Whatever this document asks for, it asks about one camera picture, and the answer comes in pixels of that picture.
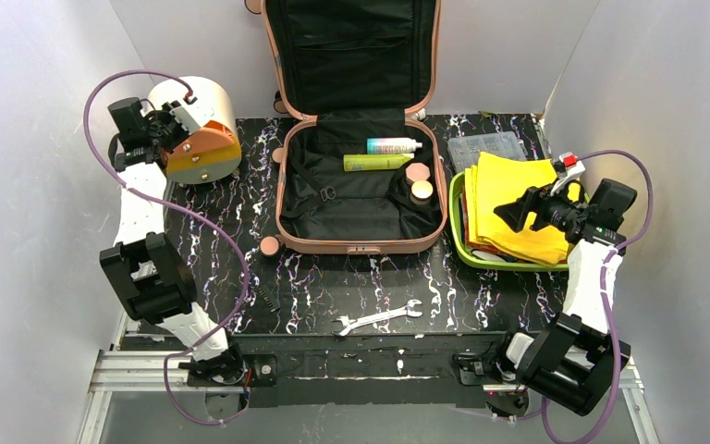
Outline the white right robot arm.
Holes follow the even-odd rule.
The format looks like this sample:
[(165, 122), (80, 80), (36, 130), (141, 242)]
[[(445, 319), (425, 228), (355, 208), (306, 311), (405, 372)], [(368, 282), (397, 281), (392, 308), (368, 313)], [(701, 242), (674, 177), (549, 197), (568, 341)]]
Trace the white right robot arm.
[(494, 212), (520, 232), (555, 228), (572, 244), (565, 304), (536, 336), (508, 336), (497, 362), (523, 386), (585, 416), (612, 385), (613, 366), (625, 366), (630, 345), (612, 342), (605, 309), (613, 303), (613, 281), (622, 261), (625, 237), (618, 234), (637, 192), (602, 179), (589, 201), (574, 202), (550, 186), (530, 187), (515, 202)]

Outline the pink hard-shell suitcase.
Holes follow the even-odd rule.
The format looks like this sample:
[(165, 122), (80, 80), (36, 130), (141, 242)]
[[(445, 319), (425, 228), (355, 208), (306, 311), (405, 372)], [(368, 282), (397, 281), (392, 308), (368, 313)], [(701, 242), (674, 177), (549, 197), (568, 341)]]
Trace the pink hard-shell suitcase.
[[(275, 150), (277, 241), (299, 253), (406, 254), (431, 247), (447, 222), (437, 140), (418, 119), (433, 96), (437, 1), (263, 1), (278, 91), (295, 124)], [(371, 138), (419, 143), (426, 203), (406, 170), (348, 172)]]

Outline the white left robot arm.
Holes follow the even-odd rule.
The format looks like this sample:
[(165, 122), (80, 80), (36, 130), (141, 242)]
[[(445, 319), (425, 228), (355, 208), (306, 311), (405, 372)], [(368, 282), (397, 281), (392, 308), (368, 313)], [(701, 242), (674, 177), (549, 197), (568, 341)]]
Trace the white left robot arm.
[(198, 303), (190, 269), (165, 233), (165, 150), (182, 139), (168, 107), (146, 111), (129, 97), (108, 107), (117, 128), (108, 156), (126, 186), (112, 247), (100, 266), (130, 319), (160, 327), (192, 349), (197, 362), (221, 360), (226, 333)]

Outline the red snack packet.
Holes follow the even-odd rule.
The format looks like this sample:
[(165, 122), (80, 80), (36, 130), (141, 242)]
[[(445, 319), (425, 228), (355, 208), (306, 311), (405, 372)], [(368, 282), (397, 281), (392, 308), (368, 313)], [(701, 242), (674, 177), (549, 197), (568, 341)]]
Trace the red snack packet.
[(476, 234), (476, 208), (474, 200), (468, 195), (467, 186), (464, 186), (461, 192), (461, 206), (464, 219), (465, 242), (472, 249), (488, 251), (495, 254), (508, 255), (487, 240), (479, 240)]

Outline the cream cylindrical drum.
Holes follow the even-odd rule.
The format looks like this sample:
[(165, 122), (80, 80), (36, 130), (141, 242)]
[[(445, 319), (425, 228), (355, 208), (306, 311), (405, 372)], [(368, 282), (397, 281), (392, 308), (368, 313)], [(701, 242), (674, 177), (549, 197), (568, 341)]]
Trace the cream cylindrical drum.
[(239, 168), (242, 159), (232, 104), (217, 82), (199, 76), (164, 80), (151, 89), (148, 100), (153, 105), (163, 105), (181, 94), (191, 104), (201, 93), (213, 96), (215, 117), (169, 156), (165, 175), (179, 184), (197, 185), (223, 179)]

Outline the yellow snack packet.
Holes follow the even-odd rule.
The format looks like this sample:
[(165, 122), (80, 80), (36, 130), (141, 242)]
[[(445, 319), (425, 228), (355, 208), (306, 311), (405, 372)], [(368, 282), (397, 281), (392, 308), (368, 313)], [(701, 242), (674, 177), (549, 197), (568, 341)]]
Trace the yellow snack packet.
[(531, 187), (553, 183), (557, 173), (550, 159), (511, 160), (481, 153), (478, 162), (464, 170), (464, 211), (468, 246), (484, 247), (524, 262), (543, 266), (567, 261), (570, 246), (553, 227), (530, 230), (535, 214), (528, 214), (525, 228), (513, 231), (495, 209), (514, 204)]

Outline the green plastic tray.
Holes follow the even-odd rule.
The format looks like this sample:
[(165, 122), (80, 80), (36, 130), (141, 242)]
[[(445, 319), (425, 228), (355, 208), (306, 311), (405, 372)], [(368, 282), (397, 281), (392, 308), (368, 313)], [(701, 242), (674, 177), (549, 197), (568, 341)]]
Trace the green plastic tray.
[(499, 262), (493, 260), (483, 260), (475, 257), (467, 250), (464, 236), (463, 210), (461, 195), (464, 190), (465, 174), (456, 174), (448, 186), (448, 220), (452, 233), (453, 243), (459, 259), (466, 265), (474, 269), (498, 270), (511, 272), (567, 272), (569, 267), (562, 263), (554, 266), (543, 266), (535, 263), (520, 262)]

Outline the white printed garment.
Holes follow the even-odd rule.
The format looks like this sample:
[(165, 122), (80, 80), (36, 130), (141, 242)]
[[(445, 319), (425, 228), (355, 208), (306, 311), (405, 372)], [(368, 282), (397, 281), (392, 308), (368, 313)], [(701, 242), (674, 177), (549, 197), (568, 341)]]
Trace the white printed garment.
[(512, 256), (505, 256), (503, 254), (490, 253), (488, 251), (472, 249), (471, 255), (478, 260), (485, 262), (499, 262), (499, 263), (515, 263), (516, 259)]

